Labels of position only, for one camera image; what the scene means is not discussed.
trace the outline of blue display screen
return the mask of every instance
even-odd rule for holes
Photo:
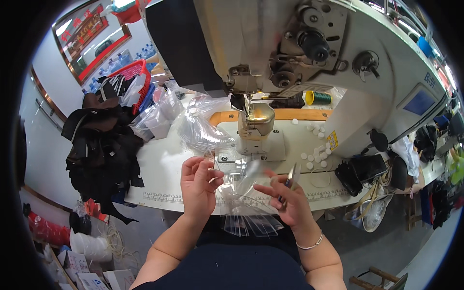
[[[403,109],[422,116],[433,104],[435,104],[435,100],[429,97],[426,92],[420,90]]]

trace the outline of scissors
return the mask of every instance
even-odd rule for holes
[[[284,185],[290,188],[290,190],[295,189],[295,185],[300,179],[300,174],[301,174],[301,164],[295,163],[295,165],[293,165],[293,167],[290,169],[289,175],[287,176],[287,179],[285,180]],[[279,195],[278,200],[282,202],[282,196]]]

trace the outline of green thread spool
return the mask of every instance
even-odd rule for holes
[[[306,104],[311,105],[328,105],[332,102],[332,96],[329,94],[319,93],[307,90],[305,94]]]

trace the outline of white cloth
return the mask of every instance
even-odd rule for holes
[[[392,150],[406,163],[407,173],[414,178],[414,183],[419,183],[419,154],[413,150],[413,144],[407,136],[392,144]]]

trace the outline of yellow warning label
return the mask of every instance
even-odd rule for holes
[[[330,143],[330,150],[334,150],[338,146],[337,134],[335,134],[335,131],[327,137],[327,142]]]

